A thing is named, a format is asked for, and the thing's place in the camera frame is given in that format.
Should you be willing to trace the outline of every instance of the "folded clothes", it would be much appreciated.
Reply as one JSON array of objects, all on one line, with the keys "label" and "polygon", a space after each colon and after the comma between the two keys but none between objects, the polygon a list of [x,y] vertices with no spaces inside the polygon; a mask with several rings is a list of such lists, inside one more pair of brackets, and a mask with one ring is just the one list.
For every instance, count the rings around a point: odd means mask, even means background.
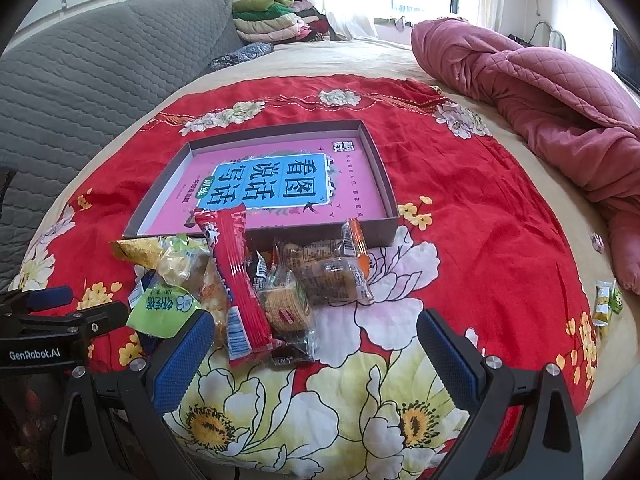
[{"label": "folded clothes", "polygon": [[309,27],[302,27],[300,34],[296,36],[296,41],[304,40],[309,34],[311,34],[311,29]]},{"label": "folded clothes", "polygon": [[300,12],[301,10],[312,9],[313,4],[306,0],[300,0],[293,2],[289,8],[291,9],[291,12]]},{"label": "folded clothes", "polygon": [[246,22],[261,22],[263,20],[272,20],[279,18],[285,14],[289,14],[291,9],[281,4],[273,4],[264,12],[235,12],[234,18],[245,20]]},{"label": "folded clothes", "polygon": [[305,9],[305,10],[296,10],[295,13],[300,16],[300,18],[308,18],[309,16],[322,16],[322,14],[320,14],[317,10],[315,10],[313,7],[311,9]]},{"label": "folded clothes", "polygon": [[295,25],[283,28],[282,30],[275,30],[274,32],[268,32],[267,34],[245,34],[242,30],[238,30],[238,36],[240,36],[243,41],[249,41],[251,43],[257,41],[276,43],[277,41],[295,38],[300,34],[300,30],[302,30],[303,27],[308,27],[308,25],[302,21],[302,18],[298,18]]},{"label": "folded clothes", "polygon": [[238,0],[232,8],[234,12],[264,12],[275,3],[290,7],[293,0]]},{"label": "folded clothes", "polygon": [[245,34],[269,34],[276,30],[282,30],[283,28],[291,27],[295,25],[300,18],[295,13],[290,12],[279,18],[273,18],[272,20],[261,20],[260,22],[248,22],[239,18],[234,19],[234,24],[237,30],[241,30]]},{"label": "folded clothes", "polygon": [[243,63],[245,61],[251,61],[257,57],[262,57],[265,54],[273,52],[273,45],[269,43],[252,43],[246,45],[238,50],[225,54],[224,56],[217,57],[210,64],[209,67],[212,72],[217,72],[223,68]]},{"label": "folded clothes", "polygon": [[319,32],[320,34],[326,34],[329,32],[329,22],[325,18],[321,18],[317,22],[309,23],[312,31]]}]

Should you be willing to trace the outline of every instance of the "blue gripper pad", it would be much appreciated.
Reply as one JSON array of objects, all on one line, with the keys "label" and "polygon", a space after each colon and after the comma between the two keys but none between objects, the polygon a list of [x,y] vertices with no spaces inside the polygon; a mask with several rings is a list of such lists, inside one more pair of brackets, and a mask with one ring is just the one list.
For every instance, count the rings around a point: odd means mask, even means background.
[{"label": "blue gripper pad", "polygon": [[455,334],[433,309],[418,316],[417,334],[453,403],[460,410],[475,412],[486,384],[480,352],[466,337]]},{"label": "blue gripper pad", "polygon": [[43,288],[42,290],[32,290],[27,296],[27,308],[40,312],[56,308],[57,306],[65,306],[74,299],[74,292],[69,286],[56,286],[53,288]]},{"label": "blue gripper pad", "polygon": [[160,416],[177,409],[207,351],[215,324],[206,310],[195,310],[174,337],[163,341],[151,357],[146,390]]}]

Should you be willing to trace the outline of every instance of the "red floral bedsheet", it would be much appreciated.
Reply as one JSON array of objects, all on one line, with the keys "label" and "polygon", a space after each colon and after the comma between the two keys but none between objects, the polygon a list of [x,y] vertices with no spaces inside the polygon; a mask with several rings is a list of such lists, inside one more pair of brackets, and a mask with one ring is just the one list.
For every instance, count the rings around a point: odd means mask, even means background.
[{"label": "red floral bedsheet", "polygon": [[[425,307],[511,367],[557,362],[580,412],[596,349],[560,224],[479,116],[418,82],[267,78],[182,97],[82,184],[12,287],[71,286],[74,302],[60,314],[127,301],[140,269],[115,260],[108,242],[187,140],[344,119],[366,123],[402,217],[394,245],[370,252],[374,304],[316,311],[320,349],[311,368],[231,373],[224,351],[212,352],[167,415],[177,436],[217,462],[266,471],[417,478],[466,420],[415,339]],[[119,369],[141,352],[127,328],[90,346],[96,370]],[[300,433],[300,417],[318,431]],[[514,424],[512,414],[499,446]]]}]

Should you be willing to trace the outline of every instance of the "green snack wrapper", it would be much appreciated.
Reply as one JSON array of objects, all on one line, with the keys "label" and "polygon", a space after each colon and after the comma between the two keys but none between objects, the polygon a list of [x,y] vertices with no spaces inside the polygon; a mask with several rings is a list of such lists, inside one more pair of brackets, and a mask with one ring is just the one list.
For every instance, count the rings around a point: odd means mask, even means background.
[{"label": "green snack wrapper", "polygon": [[137,332],[169,339],[199,307],[185,289],[158,283],[140,296],[129,314],[127,326]]},{"label": "green snack wrapper", "polygon": [[618,286],[618,282],[616,280],[613,281],[613,286],[611,287],[609,304],[615,314],[620,314],[620,312],[622,312],[622,292],[620,292],[620,287]]}]

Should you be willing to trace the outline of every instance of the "red snack wrapper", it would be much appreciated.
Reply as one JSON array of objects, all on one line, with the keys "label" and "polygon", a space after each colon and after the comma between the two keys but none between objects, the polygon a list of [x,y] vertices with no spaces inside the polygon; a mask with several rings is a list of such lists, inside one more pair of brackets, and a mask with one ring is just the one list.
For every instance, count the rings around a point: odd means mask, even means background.
[{"label": "red snack wrapper", "polygon": [[239,366],[259,361],[282,345],[273,338],[245,265],[244,204],[219,211],[197,210],[194,219],[207,239],[225,284],[230,306],[226,313],[229,363]]}]

